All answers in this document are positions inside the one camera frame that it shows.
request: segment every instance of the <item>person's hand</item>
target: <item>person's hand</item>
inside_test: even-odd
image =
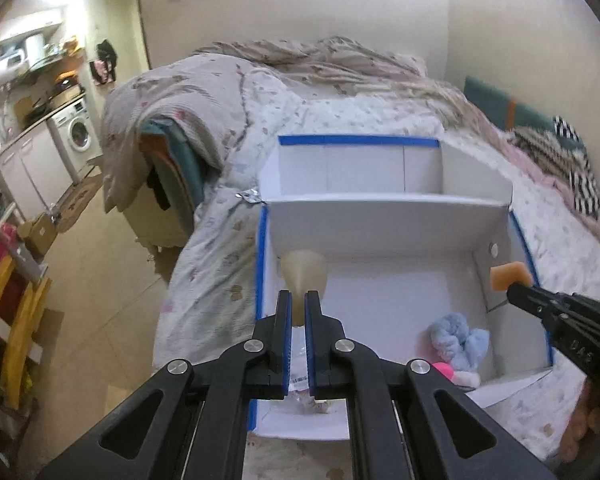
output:
[[[558,456],[563,462],[570,463],[576,460],[580,451],[580,441],[587,431],[600,432],[600,402],[596,402],[599,398],[598,389],[589,380],[586,380],[560,441]]]

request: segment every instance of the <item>tiled floor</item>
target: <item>tiled floor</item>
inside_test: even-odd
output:
[[[103,417],[109,385],[133,390],[151,374],[177,251],[149,261],[134,239],[123,214],[104,214],[100,190],[45,257],[52,286],[38,333],[40,410],[20,451],[23,478]]]

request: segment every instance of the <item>plush toy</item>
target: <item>plush toy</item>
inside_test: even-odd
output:
[[[480,375],[476,372],[456,372],[447,363],[433,363],[433,366],[456,386],[475,390],[480,387]]]
[[[487,355],[488,330],[469,330],[466,318],[462,314],[447,314],[433,323],[429,332],[438,356],[455,371],[475,372]]]

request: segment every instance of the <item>floral blanket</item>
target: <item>floral blanket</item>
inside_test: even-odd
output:
[[[138,124],[149,116],[177,121],[220,174],[196,210],[196,230],[176,264],[158,322],[155,367],[176,357],[194,363],[213,359],[251,335],[260,211],[236,193],[256,186],[279,134],[444,139],[514,183],[513,207],[541,285],[600,300],[600,242],[561,194],[536,184],[530,171],[510,161],[504,135],[461,91],[426,77],[421,60],[375,52],[346,38],[313,45],[261,41],[215,44],[145,73],[107,103],[107,208],[124,209],[146,177],[135,143]],[[544,458],[557,447],[581,382],[580,372],[558,354],[552,373],[489,412]],[[244,477],[344,478],[348,452],[339,443],[314,449],[310,443],[250,436]]]

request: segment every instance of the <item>blue plush toy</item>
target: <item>blue plush toy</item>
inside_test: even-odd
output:
[[[489,349],[488,330],[469,330],[462,314],[447,314],[437,320],[430,334],[440,359],[458,372],[475,372]]]

